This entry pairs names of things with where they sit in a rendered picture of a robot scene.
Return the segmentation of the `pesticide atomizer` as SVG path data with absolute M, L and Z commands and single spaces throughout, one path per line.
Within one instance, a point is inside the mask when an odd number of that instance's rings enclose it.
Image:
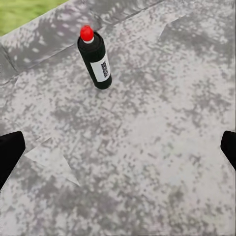
M 111 87 L 112 78 L 107 49 L 98 29 L 100 25 L 97 22 L 94 23 L 92 29 L 83 27 L 77 43 L 93 84 L 97 89 L 106 90 Z

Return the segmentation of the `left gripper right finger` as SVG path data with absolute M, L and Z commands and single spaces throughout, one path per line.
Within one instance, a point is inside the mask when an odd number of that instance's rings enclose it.
M 222 136 L 220 147 L 236 170 L 236 133 L 226 130 Z

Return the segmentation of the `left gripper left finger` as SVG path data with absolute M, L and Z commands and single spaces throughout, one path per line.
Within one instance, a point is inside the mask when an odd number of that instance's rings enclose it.
M 26 150 L 22 131 L 0 136 L 0 190 Z

